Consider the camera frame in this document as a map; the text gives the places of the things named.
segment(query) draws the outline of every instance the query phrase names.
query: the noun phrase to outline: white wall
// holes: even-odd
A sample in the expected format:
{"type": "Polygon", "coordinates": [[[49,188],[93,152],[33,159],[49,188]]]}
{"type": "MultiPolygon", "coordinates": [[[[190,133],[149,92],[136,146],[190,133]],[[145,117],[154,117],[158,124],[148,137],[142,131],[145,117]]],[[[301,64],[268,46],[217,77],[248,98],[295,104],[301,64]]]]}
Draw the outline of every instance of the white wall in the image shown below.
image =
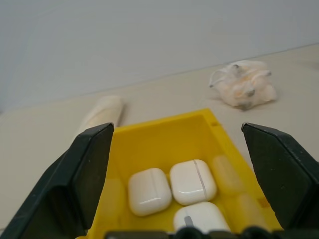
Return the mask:
{"type": "Polygon", "coordinates": [[[0,110],[319,42],[318,0],[0,0],[0,110]]]}

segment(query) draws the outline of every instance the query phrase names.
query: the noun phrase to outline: beige tabletop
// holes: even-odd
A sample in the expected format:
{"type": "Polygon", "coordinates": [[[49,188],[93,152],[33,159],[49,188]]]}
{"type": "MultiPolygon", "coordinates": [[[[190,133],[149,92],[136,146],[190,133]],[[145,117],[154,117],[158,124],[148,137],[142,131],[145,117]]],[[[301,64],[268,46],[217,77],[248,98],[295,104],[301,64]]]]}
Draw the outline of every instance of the beige tabletop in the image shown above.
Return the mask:
{"type": "Polygon", "coordinates": [[[218,67],[6,112],[0,116],[0,228],[5,227],[45,169],[69,146],[83,117],[104,95],[120,95],[126,108],[120,125],[209,107],[250,163],[243,122],[290,133],[319,159],[319,45],[256,58],[273,72],[279,99],[242,112],[210,99],[208,78],[218,67]]]}

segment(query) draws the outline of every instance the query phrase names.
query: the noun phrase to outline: airpods case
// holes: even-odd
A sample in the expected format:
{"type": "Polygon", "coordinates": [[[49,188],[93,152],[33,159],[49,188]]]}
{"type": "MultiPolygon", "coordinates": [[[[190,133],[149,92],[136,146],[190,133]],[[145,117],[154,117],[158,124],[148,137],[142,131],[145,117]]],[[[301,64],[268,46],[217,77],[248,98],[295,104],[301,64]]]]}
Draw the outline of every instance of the airpods case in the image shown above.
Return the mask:
{"type": "Polygon", "coordinates": [[[174,229],[194,227],[208,233],[210,231],[230,231],[219,208],[210,202],[201,202],[179,209],[174,216],[174,229]]]}
{"type": "Polygon", "coordinates": [[[208,165],[199,159],[174,165],[170,170],[173,196],[182,205],[211,200],[217,191],[208,165]]]}
{"type": "Polygon", "coordinates": [[[129,204],[136,216],[147,216],[166,209],[172,199],[166,176],[159,168],[150,168],[129,179],[129,204]]]}

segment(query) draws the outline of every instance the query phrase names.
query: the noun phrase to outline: yellow plastic container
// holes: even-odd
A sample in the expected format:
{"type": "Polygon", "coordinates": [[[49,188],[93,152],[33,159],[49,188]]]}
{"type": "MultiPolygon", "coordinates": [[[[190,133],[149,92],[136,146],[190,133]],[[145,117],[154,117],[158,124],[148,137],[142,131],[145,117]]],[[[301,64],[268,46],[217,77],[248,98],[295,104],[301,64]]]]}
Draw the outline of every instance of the yellow plastic container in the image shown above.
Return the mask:
{"type": "Polygon", "coordinates": [[[252,225],[280,229],[254,173],[212,112],[204,109],[115,130],[106,181],[86,238],[102,239],[114,230],[173,232],[173,217],[182,205],[173,201],[162,212],[137,217],[129,209],[128,180],[154,167],[169,177],[174,164],[192,159],[210,167],[218,187],[211,202],[219,207],[232,232],[252,225]]]}

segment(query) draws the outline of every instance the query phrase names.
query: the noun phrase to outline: plastic bag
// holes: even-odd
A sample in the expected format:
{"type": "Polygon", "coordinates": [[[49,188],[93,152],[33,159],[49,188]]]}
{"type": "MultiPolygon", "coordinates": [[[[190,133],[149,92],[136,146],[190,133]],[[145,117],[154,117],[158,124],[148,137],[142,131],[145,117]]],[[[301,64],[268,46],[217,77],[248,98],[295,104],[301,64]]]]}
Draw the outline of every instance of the plastic bag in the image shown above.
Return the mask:
{"type": "Polygon", "coordinates": [[[277,99],[270,75],[264,62],[237,61],[213,72],[209,87],[215,88],[225,103],[248,110],[277,99]]]}

